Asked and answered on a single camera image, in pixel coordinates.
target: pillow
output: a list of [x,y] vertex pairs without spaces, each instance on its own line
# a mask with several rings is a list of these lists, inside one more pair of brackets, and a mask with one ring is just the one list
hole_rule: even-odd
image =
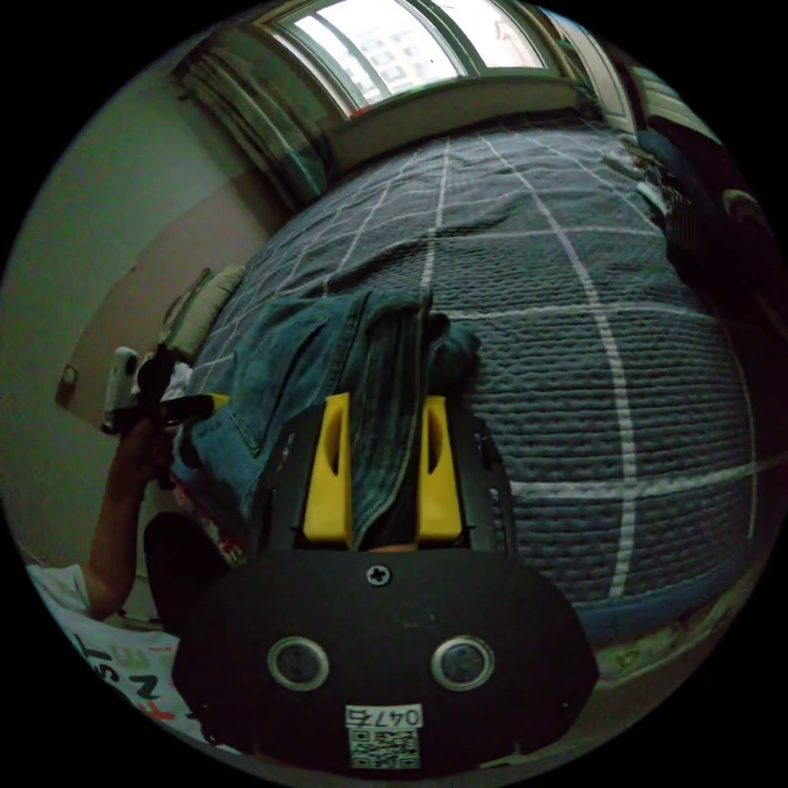
[[159,332],[159,342],[165,342],[170,335],[181,325],[181,320],[186,313],[186,308],[202,288],[213,279],[213,271],[203,268],[199,276],[189,285],[185,293],[179,295],[167,308],[162,321],[162,330]]
[[190,294],[165,344],[174,356],[193,364],[208,338],[213,322],[246,275],[242,265],[228,265],[223,271],[202,282]]

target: yellow bracket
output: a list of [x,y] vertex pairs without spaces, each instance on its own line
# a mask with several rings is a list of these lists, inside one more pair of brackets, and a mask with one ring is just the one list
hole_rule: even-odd
[[213,412],[216,413],[219,408],[224,407],[229,401],[230,397],[224,394],[207,394],[213,400]]
[[462,516],[446,415],[446,398],[429,396],[421,425],[417,542],[453,542]]
[[327,397],[312,483],[306,503],[304,536],[310,542],[353,541],[350,488],[350,394]]

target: screw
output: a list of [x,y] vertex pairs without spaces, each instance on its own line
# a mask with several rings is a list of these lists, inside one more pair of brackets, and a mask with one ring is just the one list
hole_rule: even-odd
[[391,571],[383,564],[375,564],[367,569],[367,582],[370,585],[385,585],[391,578]]

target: person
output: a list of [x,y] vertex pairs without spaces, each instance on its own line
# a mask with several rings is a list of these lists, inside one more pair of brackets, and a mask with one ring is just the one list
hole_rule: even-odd
[[[66,567],[33,564],[27,570],[50,615],[102,679],[141,712],[208,744],[172,681],[172,664],[191,603],[231,569],[193,521],[165,512],[144,532],[151,593],[163,631],[106,623],[134,586],[140,507],[155,469],[172,464],[172,439],[172,430],[151,419],[123,437],[109,466],[88,559]],[[375,552],[415,549],[414,544],[393,545]],[[255,757],[290,766],[259,751]]]

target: qr code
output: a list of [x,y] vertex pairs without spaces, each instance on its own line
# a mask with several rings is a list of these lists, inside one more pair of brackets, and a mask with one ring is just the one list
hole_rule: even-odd
[[419,732],[350,730],[350,765],[358,769],[418,769]]

